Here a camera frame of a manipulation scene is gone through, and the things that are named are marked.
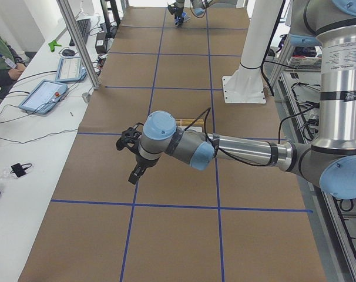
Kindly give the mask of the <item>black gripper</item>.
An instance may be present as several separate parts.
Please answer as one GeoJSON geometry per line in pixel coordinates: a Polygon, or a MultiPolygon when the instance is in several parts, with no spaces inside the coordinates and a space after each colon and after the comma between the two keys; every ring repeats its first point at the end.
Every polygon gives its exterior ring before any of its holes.
{"type": "Polygon", "coordinates": [[[132,172],[130,173],[130,176],[128,178],[128,182],[130,182],[131,184],[137,184],[139,179],[145,173],[146,169],[155,166],[159,161],[159,158],[149,160],[141,155],[136,155],[136,161],[137,164],[135,168],[132,170],[132,172]]]}

